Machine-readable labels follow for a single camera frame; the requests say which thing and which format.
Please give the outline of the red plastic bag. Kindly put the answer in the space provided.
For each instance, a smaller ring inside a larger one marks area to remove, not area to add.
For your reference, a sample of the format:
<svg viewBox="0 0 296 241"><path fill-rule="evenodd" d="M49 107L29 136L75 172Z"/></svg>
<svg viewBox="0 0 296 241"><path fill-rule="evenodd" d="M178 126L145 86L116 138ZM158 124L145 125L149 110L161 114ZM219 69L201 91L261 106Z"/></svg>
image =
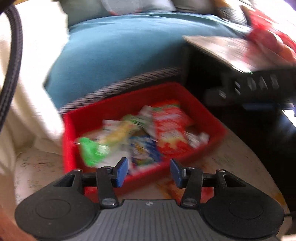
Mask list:
<svg viewBox="0 0 296 241"><path fill-rule="evenodd" d="M274 26L274 21L257 9L241 6L252 28L247 39L275 64L295 65L295 41Z"/></svg>

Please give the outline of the grey coffee table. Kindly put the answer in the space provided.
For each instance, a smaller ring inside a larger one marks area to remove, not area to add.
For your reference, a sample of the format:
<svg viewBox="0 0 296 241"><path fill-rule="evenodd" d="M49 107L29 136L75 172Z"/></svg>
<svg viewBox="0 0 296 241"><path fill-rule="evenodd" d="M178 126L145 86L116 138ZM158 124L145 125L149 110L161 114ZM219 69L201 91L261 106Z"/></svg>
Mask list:
<svg viewBox="0 0 296 241"><path fill-rule="evenodd" d="M240 38L184 36L184 40L204 54L240 73L295 67L260 43Z"/></svg>

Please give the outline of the red green snack packet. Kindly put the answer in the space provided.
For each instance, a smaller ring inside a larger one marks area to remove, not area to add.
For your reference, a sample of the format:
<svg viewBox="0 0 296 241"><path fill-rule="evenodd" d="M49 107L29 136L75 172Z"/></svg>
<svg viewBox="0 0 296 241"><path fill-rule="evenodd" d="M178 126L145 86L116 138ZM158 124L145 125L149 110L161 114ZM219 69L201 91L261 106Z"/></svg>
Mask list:
<svg viewBox="0 0 296 241"><path fill-rule="evenodd" d="M159 102L152 107L152 122L157 147L163 158L175 158L191 149L185 135L192 120L176 100Z"/></svg>

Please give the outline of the cream white blanket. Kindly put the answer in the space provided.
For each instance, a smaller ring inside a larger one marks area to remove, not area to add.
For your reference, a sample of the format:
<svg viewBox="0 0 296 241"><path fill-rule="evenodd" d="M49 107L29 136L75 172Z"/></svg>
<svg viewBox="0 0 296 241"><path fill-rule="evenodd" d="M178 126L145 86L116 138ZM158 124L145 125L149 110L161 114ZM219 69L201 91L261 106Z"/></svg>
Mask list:
<svg viewBox="0 0 296 241"><path fill-rule="evenodd" d="M1 132L1 167L13 171L18 152L34 141L60 146L64 124L44 88L68 42L67 16L56 1L16 5L23 27L18 85Z"/></svg>

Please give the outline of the blue white packet in box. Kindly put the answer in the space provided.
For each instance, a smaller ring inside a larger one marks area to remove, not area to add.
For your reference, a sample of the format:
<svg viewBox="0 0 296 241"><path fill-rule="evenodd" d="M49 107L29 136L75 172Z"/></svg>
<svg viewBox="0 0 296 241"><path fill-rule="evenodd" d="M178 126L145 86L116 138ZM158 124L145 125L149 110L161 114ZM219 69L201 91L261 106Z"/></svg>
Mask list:
<svg viewBox="0 0 296 241"><path fill-rule="evenodd" d="M133 136L129 139L132 163L147 166L161 161L156 142L150 136Z"/></svg>

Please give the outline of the teal sofa cushion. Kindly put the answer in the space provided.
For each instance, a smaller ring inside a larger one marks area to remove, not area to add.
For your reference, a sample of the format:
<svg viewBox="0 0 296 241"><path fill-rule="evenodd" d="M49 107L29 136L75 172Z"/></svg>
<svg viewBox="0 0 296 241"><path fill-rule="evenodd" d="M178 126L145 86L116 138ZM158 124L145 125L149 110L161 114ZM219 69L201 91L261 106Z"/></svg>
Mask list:
<svg viewBox="0 0 296 241"><path fill-rule="evenodd" d="M213 15L150 12L92 19L69 28L69 41L44 84L64 113L134 85L176 76L184 36L242 38L248 27Z"/></svg>

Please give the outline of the green bamboo shoot packet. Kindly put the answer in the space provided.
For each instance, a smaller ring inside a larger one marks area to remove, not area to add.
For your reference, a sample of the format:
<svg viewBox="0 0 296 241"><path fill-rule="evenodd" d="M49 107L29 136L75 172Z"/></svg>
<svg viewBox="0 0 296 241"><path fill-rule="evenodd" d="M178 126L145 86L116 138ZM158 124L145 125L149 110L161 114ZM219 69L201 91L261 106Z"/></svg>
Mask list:
<svg viewBox="0 0 296 241"><path fill-rule="evenodd" d="M84 164L95 167L115 152L121 144L138 130L146 128L151 119L143 115L126 115L119 123L97 140L88 137L78 139L79 151Z"/></svg>

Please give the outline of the red cardboard box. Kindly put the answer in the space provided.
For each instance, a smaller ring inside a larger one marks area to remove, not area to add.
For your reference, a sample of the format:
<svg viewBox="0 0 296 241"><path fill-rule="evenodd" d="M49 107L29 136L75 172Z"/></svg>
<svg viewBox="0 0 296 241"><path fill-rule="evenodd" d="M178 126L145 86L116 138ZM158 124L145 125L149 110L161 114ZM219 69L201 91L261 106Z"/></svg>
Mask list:
<svg viewBox="0 0 296 241"><path fill-rule="evenodd" d="M221 141L225 128L182 85L169 82L72 110L63 117L63 167L95 175L128 158L117 195L166 177L170 160L189 164Z"/></svg>

